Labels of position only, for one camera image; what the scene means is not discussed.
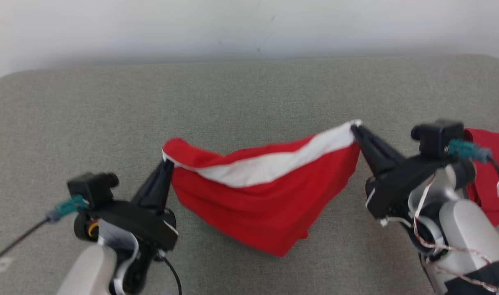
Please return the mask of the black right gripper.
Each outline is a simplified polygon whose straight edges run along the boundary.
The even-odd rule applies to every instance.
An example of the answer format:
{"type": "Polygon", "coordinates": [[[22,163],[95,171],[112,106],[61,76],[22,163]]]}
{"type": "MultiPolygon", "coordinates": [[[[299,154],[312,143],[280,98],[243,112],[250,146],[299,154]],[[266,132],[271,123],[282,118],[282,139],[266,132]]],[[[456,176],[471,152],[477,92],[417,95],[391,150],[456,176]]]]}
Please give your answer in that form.
{"type": "Polygon", "coordinates": [[[451,163],[450,159],[429,159],[422,156],[406,159],[367,127],[353,125],[351,131],[372,174],[380,176],[389,171],[375,182],[371,196],[366,200],[366,208],[376,220],[386,217],[392,207],[403,203],[403,199],[428,180],[436,170],[451,163]]]}

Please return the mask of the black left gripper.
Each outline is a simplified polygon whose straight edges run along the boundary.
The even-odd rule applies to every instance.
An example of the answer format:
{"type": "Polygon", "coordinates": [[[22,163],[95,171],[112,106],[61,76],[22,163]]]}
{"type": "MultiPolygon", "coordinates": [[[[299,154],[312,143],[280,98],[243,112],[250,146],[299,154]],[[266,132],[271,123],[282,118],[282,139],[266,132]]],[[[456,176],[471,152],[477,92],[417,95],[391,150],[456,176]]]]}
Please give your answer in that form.
{"type": "Polygon", "coordinates": [[[156,213],[165,211],[173,169],[172,161],[162,160],[131,203],[114,200],[100,209],[90,210],[89,215],[133,233],[157,249],[172,251],[178,240],[178,231],[148,209],[156,213]]]}

